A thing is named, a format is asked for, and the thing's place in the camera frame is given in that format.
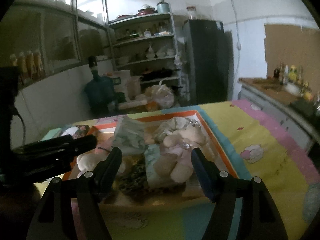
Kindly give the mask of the pink cloth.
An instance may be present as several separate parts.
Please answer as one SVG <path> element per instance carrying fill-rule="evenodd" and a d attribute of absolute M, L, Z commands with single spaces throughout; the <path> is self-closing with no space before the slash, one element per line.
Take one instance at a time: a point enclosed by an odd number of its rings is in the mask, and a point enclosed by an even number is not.
<path fill-rule="evenodd" d="M 108 154 L 112 151 L 112 147 L 113 147 L 113 136 L 109 137 L 105 141 L 99 142 L 96 148 L 94 149 L 94 153 L 108 156 Z"/>

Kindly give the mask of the green cloth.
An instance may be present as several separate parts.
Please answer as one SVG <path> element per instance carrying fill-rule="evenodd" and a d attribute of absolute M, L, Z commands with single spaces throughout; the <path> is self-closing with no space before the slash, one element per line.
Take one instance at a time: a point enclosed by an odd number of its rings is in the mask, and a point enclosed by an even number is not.
<path fill-rule="evenodd" d="M 117 147 L 123 155 L 142 154 L 145 151 L 144 123 L 121 116 L 114 132 L 112 147 Z"/>

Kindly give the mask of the mint patterned tissue pack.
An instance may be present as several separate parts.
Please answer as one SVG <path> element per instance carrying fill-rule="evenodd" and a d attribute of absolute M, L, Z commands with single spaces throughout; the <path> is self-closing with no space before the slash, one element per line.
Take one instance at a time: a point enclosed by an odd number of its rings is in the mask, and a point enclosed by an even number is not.
<path fill-rule="evenodd" d="M 151 189 L 178 185 L 170 176 L 177 164 L 176 154 L 161 154 L 160 146 L 152 144 L 146 146 L 144 158 L 146 178 Z"/>

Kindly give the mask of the beige plush toy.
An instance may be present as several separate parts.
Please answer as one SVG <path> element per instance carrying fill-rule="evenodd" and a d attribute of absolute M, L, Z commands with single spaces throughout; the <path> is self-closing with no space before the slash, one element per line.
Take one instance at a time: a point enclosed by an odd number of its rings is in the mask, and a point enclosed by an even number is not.
<path fill-rule="evenodd" d="M 172 153 L 178 156 L 177 164 L 171 173 L 171 178 L 178 184 L 183 184 L 190 179 L 194 173 L 191 163 L 191 152 L 199 148 L 209 160 L 217 158 L 216 150 L 213 150 L 202 129 L 188 127 L 178 130 L 164 138 L 161 143 L 160 153 Z"/>

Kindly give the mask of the white floral cloth roll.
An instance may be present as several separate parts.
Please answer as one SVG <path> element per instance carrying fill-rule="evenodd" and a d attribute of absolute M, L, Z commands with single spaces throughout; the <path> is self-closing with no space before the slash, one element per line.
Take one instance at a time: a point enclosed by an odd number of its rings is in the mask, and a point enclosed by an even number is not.
<path fill-rule="evenodd" d="M 162 122 L 159 127 L 153 132 L 152 137 L 155 142 L 163 142 L 164 138 L 171 135 L 175 131 L 184 130 L 188 127 L 201 129 L 200 123 L 194 119 L 175 116 L 170 120 Z"/>

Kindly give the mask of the white teddy bear purple dress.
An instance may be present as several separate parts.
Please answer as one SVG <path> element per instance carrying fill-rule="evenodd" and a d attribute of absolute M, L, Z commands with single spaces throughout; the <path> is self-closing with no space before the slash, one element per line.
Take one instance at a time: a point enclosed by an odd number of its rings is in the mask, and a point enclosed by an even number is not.
<path fill-rule="evenodd" d="M 80 171 L 77 178 L 87 171 L 93 171 L 99 162 L 107 159 L 108 155 L 108 153 L 84 153 L 79 155 L 76 159 Z"/>

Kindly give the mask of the colourful cartoon play mat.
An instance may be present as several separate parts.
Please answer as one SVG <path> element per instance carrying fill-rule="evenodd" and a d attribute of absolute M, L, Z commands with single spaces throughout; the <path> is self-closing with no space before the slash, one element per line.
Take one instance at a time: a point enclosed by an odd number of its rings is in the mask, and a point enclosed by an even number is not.
<path fill-rule="evenodd" d="M 263 180 L 288 238 L 302 238 L 319 210 L 319 172 L 307 152 L 274 118 L 247 100 L 137 113 L 132 118 L 155 120 L 182 112 L 199 113 L 239 178 Z M 107 226 L 113 239 L 200 239 L 213 208 L 204 202 L 124 210 L 109 215 Z"/>

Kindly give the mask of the blue water jug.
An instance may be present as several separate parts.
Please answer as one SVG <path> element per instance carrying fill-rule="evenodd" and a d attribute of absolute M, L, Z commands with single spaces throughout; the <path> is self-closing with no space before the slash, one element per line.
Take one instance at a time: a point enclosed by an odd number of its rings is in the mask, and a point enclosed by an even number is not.
<path fill-rule="evenodd" d="M 117 97 L 113 80 L 100 76 L 95 56 L 88 57 L 88 66 L 93 76 L 84 88 L 92 114 L 95 117 L 107 117 L 117 109 Z"/>

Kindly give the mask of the orange rimmed cardboard tray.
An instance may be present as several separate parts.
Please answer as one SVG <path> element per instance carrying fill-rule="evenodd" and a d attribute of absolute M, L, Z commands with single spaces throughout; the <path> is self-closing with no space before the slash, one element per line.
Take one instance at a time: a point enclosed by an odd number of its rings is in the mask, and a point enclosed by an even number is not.
<path fill-rule="evenodd" d="M 105 160 L 114 147 L 122 162 L 102 207 L 148 210 L 206 201 L 191 163 L 191 151 L 199 148 L 220 171 L 236 171 L 208 122 L 196 110 L 97 124 L 89 133 L 97 147 L 72 163 L 64 180 L 79 178 L 97 162 Z"/>

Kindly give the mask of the wooden kitchen counter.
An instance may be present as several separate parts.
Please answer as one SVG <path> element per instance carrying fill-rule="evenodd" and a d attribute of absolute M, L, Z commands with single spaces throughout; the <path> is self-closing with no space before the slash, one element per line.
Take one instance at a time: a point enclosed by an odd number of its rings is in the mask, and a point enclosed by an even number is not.
<path fill-rule="evenodd" d="M 288 93 L 276 80 L 240 78 L 239 99 L 246 99 L 276 122 L 306 152 L 319 143 L 319 130 L 293 107 L 298 97 Z"/>

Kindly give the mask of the white bowl on counter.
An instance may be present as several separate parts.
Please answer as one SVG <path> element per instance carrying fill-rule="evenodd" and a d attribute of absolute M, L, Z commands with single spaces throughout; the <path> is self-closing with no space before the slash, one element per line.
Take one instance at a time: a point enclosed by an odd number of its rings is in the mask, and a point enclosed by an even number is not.
<path fill-rule="evenodd" d="M 300 96 L 300 91 L 301 91 L 301 88 L 298 86 L 298 85 L 295 85 L 294 83 L 288 83 L 286 86 L 285 86 L 285 90 L 294 95 L 294 96 Z"/>

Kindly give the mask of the yellow green bottle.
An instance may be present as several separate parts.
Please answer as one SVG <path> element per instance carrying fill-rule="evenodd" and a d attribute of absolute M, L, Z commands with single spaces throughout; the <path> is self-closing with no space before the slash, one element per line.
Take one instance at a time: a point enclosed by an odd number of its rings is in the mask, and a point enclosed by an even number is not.
<path fill-rule="evenodd" d="M 297 74 L 297 67 L 295 65 L 292 65 L 290 67 L 288 78 L 289 78 L 289 81 L 292 83 L 295 83 L 297 81 L 298 74 Z"/>

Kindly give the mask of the white metal shelf rack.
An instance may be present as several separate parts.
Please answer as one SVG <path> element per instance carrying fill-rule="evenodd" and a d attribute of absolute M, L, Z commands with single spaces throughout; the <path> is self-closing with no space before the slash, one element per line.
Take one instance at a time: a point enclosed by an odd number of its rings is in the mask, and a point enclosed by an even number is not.
<path fill-rule="evenodd" d="M 108 25 L 116 70 L 139 77 L 142 90 L 158 83 L 168 86 L 176 98 L 185 97 L 183 65 L 174 16 L 170 12 L 124 17 Z"/>

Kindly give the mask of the dark grey refrigerator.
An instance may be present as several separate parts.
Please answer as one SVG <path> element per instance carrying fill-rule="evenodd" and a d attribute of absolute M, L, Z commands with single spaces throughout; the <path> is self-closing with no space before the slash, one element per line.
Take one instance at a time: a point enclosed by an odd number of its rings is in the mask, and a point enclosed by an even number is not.
<path fill-rule="evenodd" d="M 227 100 L 229 49 L 221 21 L 187 20 L 183 25 L 190 103 Z"/>

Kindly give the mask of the cardboard sheet on wall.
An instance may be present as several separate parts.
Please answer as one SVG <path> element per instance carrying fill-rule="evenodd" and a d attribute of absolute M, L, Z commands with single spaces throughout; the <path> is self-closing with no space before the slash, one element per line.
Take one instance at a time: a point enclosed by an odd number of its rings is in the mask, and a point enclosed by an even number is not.
<path fill-rule="evenodd" d="M 281 63 L 303 68 L 303 81 L 312 92 L 319 91 L 319 30 L 284 24 L 265 25 L 267 75 Z"/>

